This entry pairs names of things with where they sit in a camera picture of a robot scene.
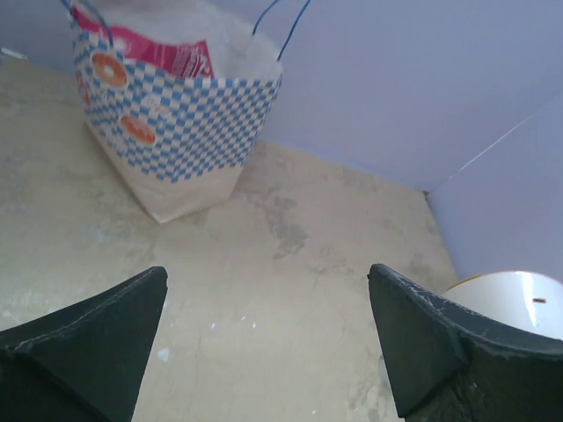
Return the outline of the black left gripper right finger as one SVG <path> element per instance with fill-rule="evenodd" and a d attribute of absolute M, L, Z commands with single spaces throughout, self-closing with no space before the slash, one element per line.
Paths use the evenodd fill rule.
<path fill-rule="evenodd" d="M 369 298 L 405 421 L 560 421 L 562 342 L 435 295 L 383 264 Z"/>

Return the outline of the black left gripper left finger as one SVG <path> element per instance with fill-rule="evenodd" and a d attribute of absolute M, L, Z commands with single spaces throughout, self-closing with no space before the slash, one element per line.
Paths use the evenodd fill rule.
<path fill-rule="evenodd" d="M 3 421 L 129 421 L 168 274 L 153 266 L 89 299 L 1 333 Z"/>

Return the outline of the blue checkered paper bag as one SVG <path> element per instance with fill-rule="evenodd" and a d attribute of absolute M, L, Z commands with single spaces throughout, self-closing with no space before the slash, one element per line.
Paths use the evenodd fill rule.
<path fill-rule="evenodd" d="M 164 223 L 227 200 L 282 85 L 284 47 L 209 1 L 68 1 L 85 121 L 145 211 Z M 205 40 L 212 78 L 125 58 L 110 26 Z"/>

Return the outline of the red Real chips bag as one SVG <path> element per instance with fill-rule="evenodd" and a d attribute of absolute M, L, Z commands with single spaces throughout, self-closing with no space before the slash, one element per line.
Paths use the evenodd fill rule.
<path fill-rule="evenodd" d="M 125 58 L 150 63 L 177 77 L 215 76 L 205 40 L 167 44 L 124 26 L 110 26 L 109 31 L 113 37 L 113 48 Z"/>

